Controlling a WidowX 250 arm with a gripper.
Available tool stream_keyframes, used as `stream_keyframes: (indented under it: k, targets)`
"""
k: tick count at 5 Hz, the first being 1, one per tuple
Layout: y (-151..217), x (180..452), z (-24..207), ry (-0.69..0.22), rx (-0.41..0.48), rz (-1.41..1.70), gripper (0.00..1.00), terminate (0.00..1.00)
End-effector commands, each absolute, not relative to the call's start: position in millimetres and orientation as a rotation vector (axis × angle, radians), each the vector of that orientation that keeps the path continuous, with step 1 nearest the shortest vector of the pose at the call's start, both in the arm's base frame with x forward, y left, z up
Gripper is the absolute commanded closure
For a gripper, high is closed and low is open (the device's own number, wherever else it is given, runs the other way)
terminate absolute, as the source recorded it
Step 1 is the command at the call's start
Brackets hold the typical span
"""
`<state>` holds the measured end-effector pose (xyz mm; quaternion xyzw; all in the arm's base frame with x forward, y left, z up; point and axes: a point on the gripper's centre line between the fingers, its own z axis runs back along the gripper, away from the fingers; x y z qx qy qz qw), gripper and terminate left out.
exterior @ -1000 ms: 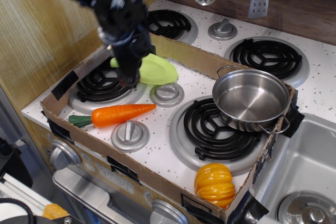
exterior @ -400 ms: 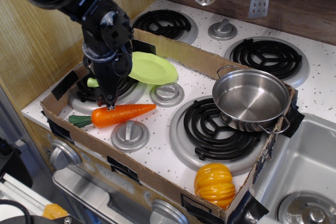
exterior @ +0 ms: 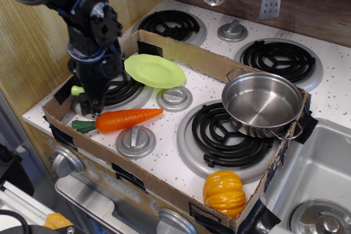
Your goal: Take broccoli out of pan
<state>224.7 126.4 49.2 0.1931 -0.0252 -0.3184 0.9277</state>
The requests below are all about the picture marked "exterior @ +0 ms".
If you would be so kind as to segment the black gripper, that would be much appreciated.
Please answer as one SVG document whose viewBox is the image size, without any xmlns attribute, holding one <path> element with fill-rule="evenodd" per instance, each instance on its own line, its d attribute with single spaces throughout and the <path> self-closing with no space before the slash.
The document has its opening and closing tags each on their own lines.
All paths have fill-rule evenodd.
<svg viewBox="0 0 351 234">
<path fill-rule="evenodd" d="M 122 71 L 121 48 L 114 41 L 106 48 L 99 47 L 93 54 L 67 45 L 70 55 L 69 70 L 77 77 L 84 93 L 79 95 L 81 112 L 84 116 L 100 116 L 105 106 L 105 93 L 109 83 Z"/>
</svg>

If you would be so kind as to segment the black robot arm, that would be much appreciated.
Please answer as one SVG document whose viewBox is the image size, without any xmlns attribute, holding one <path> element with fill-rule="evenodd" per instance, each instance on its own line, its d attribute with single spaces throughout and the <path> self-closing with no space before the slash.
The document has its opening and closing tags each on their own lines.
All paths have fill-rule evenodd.
<svg viewBox="0 0 351 234">
<path fill-rule="evenodd" d="M 123 26 L 108 0 L 15 0 L 45 5 L 67 24 L 69 71 L 84 92 L 79 97 L 83 114 L 99 115 L 106 104 L 110 82 L 122 71 L 118 38 Z"/>
</svg>

